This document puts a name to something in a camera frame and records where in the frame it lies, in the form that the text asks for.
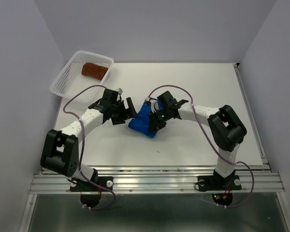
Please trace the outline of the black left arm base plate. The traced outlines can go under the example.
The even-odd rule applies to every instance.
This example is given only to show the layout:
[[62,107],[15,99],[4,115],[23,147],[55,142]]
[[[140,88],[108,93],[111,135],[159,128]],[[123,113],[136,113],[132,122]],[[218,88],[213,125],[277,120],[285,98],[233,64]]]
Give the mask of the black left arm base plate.
[[[113,180],[112,176],[100,176],[96,184],[108,190],[113,190]],[[68,181],[70,183],[70,192],[105,192],[105,190],[77,178],[71,178]]]

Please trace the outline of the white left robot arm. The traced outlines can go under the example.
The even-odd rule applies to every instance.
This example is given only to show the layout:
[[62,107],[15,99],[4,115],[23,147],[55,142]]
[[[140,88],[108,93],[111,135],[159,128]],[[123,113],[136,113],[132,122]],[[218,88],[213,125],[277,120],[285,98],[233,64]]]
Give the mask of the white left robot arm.
[[85,137],[107,120],[119,125],[137,117],[130,97],[122,100],[119,90],[106,88],[99,100],[81,116],[76,116],[76,121],[60,130],[51,129],[46,134],[40,165],[65,177],[81,180],[86,190],[94,190],[98,184],[98,172],[82,163]]

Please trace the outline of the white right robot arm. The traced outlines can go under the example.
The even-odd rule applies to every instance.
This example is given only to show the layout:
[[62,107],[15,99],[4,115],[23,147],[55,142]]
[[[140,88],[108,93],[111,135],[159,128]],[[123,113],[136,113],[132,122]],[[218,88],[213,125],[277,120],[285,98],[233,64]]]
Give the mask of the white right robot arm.
[[193,100],[177,101],[169,91],[157,99],[147,97],[145,103],[151,107],[148,113],[149,129],[152,134],[164,128],[170,119],[197,122],[218,159],[210,182],[223,189],[235,175],[235,159],[239,145],[247,130],[229,105],[221,108],[194,105]]

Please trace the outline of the brown towel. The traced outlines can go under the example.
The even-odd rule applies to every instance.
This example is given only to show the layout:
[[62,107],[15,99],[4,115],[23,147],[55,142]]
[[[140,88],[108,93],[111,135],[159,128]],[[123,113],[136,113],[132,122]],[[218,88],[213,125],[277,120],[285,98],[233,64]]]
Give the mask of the brown towel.
[[87,62],[83,65],[81,74],[98,80],[102,80],[106,75],[108,68],[94,63]]

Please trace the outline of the blue towel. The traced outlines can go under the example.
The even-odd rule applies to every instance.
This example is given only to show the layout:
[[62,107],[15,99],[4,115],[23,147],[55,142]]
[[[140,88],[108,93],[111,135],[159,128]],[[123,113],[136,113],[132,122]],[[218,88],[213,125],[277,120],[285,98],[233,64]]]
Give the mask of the blue towel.
[[150,104],[147,104],[147,101],[144,101],[141,109],[138,112],[139,118],[133,118],[128,124],[128,128],[134,130],[136,132],[140,132],[146,135],[149,138],[154,138],[156,136],[156,132],[149,133],[149,116],[148,113],[152,111],[151,103],[155,104],[155,109],[161,109],[162,105],[158,99],[151,98]]

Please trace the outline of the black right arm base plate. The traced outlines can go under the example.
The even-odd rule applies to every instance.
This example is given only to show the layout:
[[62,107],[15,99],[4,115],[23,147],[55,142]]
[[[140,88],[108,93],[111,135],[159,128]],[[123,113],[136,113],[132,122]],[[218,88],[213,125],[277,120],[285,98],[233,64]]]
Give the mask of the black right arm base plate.
[[197,182],[194,184],[194,188],[200,192],[206,191],[225,191],[231,188],[231,190],[241,190],[241,182],[238,175],[234,175],[228,178],[222,178],[221,176],[203,175],[198,176]]

